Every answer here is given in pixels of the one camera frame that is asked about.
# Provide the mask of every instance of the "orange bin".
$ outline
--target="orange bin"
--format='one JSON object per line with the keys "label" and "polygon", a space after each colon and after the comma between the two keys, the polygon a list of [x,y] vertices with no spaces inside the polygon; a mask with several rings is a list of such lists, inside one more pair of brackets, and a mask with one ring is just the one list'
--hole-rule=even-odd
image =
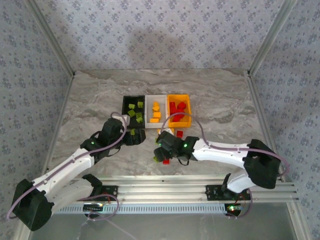
{"label": "orange bin", "polygon": [[[192,114],[190,106],[190,98],[188,94],[169,94],[166,96],[167,106],[168,106],[168,116],[170,116],[170,102],[175,102],[177,106],[179,103],[184,102],[186,107],[184,112],[187,114]],[[190,116],[184,116],[180,121],[172,122],[173,117],[169,119],[169,128],[190,128],[192,118]]]}

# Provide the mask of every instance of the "green cube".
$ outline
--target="green cube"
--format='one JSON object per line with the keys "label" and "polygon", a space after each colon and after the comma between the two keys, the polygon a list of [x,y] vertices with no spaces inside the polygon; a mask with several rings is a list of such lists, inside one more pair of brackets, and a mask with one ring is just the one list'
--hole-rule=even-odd
{"label": "green cube", "polygon": [[143,101],[138,101],[138,108],[142,109],[144,107],[144,102]]}
{"label": "green cube", "polygon": [[142,117],[139,117],[139,118],[136,119],[136,121],[140,124],[140,123],[142,123],[144,120],[142,119]]}
{"label": "green cube", "polygon": [[136,105],[134,105],[134,104],[129,104],[129,108],[130,108],[130,109],[135,109],[135,108],[136,108]]}
{"label": "green cube", "polygon": [[142,112],[137,112],[135,114],[135,117],[138,119],[138,118],[142,118]]}
{"label": "green cube", "polygon": [[156,156],[153,157],[153,160],[154,160],[156,163],[159,163],[159,160],[157,159]]}
{"label": "green cube", "polygon": [[128,114],[129,114],[130,118],[132,118],[132,117],[134,117],[136,115],[136,113],[135,113],[135,111],[133,109],[128,111]]}

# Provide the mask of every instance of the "patterned wallpaper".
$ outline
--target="patterned wallpaper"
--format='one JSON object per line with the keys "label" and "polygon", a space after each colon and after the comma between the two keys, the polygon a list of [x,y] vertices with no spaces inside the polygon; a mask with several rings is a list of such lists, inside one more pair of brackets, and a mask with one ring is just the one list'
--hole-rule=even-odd
{"label": "patterned wallpaper", "polygon": [[0,239],[16,184],[44,165],[70,78],[22,0],[0,1]]}
{"label": "patterned wallpaper", "polygon": [[279,152],[290,161],[314,239],[320,240],[320,3],[298,0],[257,82]]}
{"label": "patterned wallpaper", "polygon": [[248,69],[283,0],[37,0],[74,70]]}

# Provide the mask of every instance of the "wall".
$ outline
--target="wall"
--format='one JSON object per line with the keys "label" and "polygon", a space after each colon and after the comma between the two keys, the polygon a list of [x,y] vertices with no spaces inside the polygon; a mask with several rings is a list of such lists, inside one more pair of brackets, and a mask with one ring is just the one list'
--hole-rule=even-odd
{"label": "wall", "polygon": [[282,0],[38,0],[74,70],[248,69]]}
{"label": "wall", "polygon": [[22,0],[0,1],[0,239],[16,184],[38,176],[70,81]]}
{"label": "wall", "polygon": [[320,239],[319,23],[319,1],[299,0],[254,76],[314,239]]}

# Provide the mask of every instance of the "marble tabletop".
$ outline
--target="marble tabletop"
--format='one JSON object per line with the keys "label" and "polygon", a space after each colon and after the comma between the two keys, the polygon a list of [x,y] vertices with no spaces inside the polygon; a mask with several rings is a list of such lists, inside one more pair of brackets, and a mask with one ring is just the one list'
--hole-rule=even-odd
{"label": "marble tabletop", "polygon": [[[113,111],[121,112],[125,95],[189,94],[192,114],[202,123],[213,142],[249,143],[263,139],[254,104],[241,69],[157,69],[77,71],[65,107],[51,170],[67,159],[94,132],[102,129]],[[195,122],[181,129],[186,136],[200,137]],[[146,129],[146,140],[122,146],[83,174],[129,175],[225,175],[235,166],[213,161],[191,161],[182,166],[176,159],[169,165],[156,163],[153,150],[156,129]]]}

